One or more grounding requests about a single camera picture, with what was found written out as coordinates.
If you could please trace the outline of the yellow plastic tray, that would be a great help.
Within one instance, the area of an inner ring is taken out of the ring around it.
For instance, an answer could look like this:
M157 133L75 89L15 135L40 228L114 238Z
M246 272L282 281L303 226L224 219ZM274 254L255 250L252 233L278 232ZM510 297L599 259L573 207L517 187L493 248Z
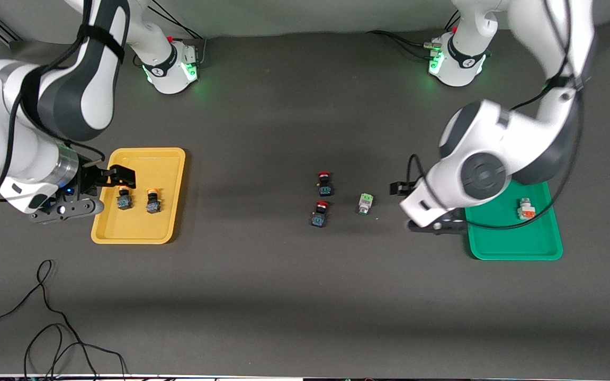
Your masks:
M183 149L126 148L115 150L109 166L119 165L136 173L136 188L130 189L133 207L120 210L116 205L117 189L103 188L100 202L103 212L95 215L92 241L97 244L164 244L173 235L186 154ZM146 191L159 190L162 209L146 212Z

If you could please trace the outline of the green plastic tray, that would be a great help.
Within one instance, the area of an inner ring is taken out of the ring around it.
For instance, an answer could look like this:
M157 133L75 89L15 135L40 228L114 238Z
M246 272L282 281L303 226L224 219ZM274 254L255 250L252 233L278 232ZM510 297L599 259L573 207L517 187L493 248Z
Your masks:
M511 226L520 224L520 202L524 198L539 214L551 200L547 183L523 186L512 181L508 188L491 202L464 210L469 222L467 240L470 252L479 260L491 261L554 261L562 257L563 246L556 215L549 209L539 220L527 226L496 231L481 224Z

